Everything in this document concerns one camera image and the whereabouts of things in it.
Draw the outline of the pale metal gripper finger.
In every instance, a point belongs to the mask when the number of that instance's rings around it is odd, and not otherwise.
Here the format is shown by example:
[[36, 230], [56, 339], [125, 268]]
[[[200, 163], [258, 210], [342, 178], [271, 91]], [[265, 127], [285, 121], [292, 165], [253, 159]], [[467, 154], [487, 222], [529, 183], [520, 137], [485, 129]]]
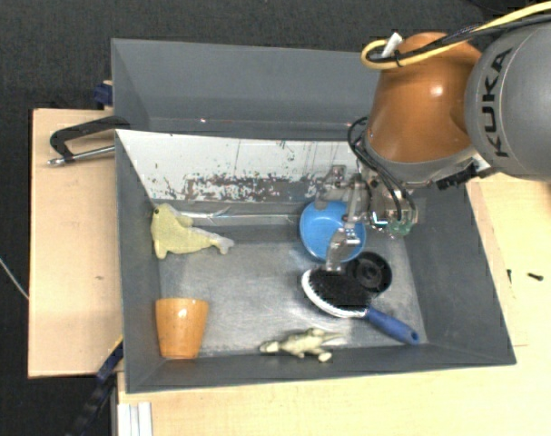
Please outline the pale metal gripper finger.
[[316, 192], [314, 205], [317, 210], [325, 210], [330, 202], [340, 202], [344, 199], [347, 181], [347, 166], [335, 164], [323, 177]]
[[343, 263], [358, 255], [361, 245], [362, 240], [357, 236], [354, 228], [339, 228], [330, 238], [325, 269], [329, 272], [340, 271]]

